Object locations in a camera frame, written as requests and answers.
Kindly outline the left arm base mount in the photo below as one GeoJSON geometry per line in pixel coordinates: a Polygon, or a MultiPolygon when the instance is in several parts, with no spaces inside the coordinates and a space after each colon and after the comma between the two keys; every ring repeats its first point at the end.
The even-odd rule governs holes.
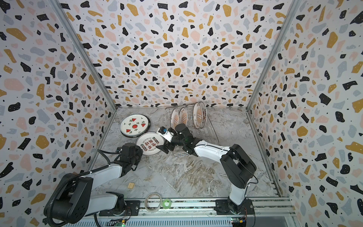
{"type": "Polygon", "coordinates": [[[116,203],[116,207],[110,210],[99,212],[101,217],[131,217],[138,216],[140,210],[140,200],[125,200],[123,203],[116,203]]]}

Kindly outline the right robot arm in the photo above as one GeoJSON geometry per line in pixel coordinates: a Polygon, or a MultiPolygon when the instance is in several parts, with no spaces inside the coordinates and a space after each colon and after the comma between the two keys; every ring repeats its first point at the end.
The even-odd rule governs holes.
{"type": "Polygon", "coordinates": [[[228,208],[223,213],[239,214],[243,211],[243,204],[249,185],[253,183],[256,165],[237,144],[223,147],[208,143],[196,138],[185,124],[179,124],[174,129],[160,127],[157,134],[164,138],[164,144],[157,146],[164,153],[173,151],[175,147],[181,147],[189,155],[207,158],[222,165],[229,181],[231,190],[227,199],[228,208]]]}

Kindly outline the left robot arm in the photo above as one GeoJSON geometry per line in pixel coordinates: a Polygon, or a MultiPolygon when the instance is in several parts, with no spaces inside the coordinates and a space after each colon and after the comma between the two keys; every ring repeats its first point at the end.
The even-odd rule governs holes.
{"type": "Polygon", "coordinates": [[[66,174],[62,177],[49,201],[44,207],[44,223],[50,227],[75,224],[85,216],[94,216],[102,211],[121,215],[128,211],[124,195],[106,192],[105,195],[92,196],[97,187],[135,171],[141,161],[143,150],[134,143],[118,147],[110,160],[109,151],[97,151],[106,160],[106,165],[79,174],[66,174]]]}

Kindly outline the green rim eat plate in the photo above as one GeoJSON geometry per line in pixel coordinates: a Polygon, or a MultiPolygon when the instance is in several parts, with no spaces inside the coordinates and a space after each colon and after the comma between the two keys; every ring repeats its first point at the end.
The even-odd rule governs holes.
{"type": "Polygon", "coordinates": [[[144,156],[153,156],[161,151],[157,146],[164,145],[164,138],[156,132],[148,132],[137,139],[136,145],[142,149],[144,156]]]}

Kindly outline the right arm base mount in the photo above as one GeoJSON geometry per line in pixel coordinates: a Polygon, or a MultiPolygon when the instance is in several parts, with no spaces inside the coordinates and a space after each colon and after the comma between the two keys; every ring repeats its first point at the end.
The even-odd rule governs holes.
{"type": "Polygon", "coordinates": [[[214,210],[217,215],[253,215],[255,214],[252,201],[246,198],[240,205],[234,204],[230,199],[216,200],[214,210]]]}

